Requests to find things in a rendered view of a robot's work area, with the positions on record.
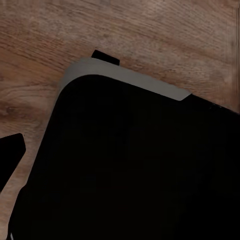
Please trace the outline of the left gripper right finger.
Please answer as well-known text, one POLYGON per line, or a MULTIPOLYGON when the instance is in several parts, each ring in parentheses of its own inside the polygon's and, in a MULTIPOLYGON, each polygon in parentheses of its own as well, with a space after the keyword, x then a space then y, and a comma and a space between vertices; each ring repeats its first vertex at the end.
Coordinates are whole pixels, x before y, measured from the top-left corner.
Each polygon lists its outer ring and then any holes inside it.
POLYGON ((224 151, 240 173, 240 135, 228 133, 224 151))

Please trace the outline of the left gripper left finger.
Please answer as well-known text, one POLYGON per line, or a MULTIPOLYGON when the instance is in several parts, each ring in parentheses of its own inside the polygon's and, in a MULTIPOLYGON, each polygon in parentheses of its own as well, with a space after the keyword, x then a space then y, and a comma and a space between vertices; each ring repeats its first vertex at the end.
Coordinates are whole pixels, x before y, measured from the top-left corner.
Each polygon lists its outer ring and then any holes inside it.
POLYGON ((0 193, 26 152, 23 134, 0 138, 0 193))

